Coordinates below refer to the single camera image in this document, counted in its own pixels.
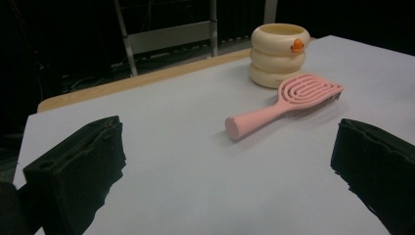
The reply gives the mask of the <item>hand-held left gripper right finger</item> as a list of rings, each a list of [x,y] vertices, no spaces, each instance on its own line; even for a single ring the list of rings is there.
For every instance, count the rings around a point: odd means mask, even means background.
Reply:
[[[385,130],[344,118],[331,168],[391,235],[415,235],[415,146]]]

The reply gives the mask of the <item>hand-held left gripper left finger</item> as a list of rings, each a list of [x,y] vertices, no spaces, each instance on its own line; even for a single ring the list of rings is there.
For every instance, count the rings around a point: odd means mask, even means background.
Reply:
[[[23,169],[46,235],[82,235],[122,178],[119,117],[90,122]]]

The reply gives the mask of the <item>pink hairbrush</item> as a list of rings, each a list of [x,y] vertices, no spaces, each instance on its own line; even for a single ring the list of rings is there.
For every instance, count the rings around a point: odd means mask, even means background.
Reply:
[[[228,117],[225,130],[233,140],[239,140],[279,117],[303,115],[337,100],[344,87],[311,73],[300,74],[283,81],[278,87],[275,105]]]

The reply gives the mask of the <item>white table mat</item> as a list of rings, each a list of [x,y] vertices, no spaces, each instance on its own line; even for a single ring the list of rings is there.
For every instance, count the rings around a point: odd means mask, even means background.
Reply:
[[[305,117],[240,141],[224,121],[275,102],[247,60],[31,116],[19,166],[86,123],[118,116],[126,165],[86,235],[389,235],[330,166],[339,121],[415,144],[415,57],[335,36],[312,41],[304,70],[343,87]]]

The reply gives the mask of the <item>cream ringed holder with duck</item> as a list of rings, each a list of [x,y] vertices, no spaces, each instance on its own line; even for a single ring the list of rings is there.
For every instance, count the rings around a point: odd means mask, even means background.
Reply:
[[[251,36],[250,79],[263,87],[277,88],[285,79],[300,73],[308,31],[290,23],[268,23],[257,27]]]

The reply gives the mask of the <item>grey metal stand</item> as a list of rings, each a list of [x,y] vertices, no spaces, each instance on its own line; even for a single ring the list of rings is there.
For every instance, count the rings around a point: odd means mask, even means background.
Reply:
[[[218,55],[218,30],[217,30],[217,1],[209,1],[209,20],[198,23],[187,23],[167,28],[149,30],[129,34],[125,27],[122,14],[123,7],[119,0],[113,0],[118,25],[121,31],[126,59],[130,67],[132,76],[138,74],[134,56],[136,54],[147,53],[169,47],[176,47],[198,41],[209,40],[210,55]]]

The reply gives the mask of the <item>grey metal post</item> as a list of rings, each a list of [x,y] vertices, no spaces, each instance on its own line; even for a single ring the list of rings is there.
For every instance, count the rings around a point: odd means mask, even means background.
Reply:
[[[263,13],[264,24],[273,24],[275,22],[277,7],[278,0],[265,0]]]

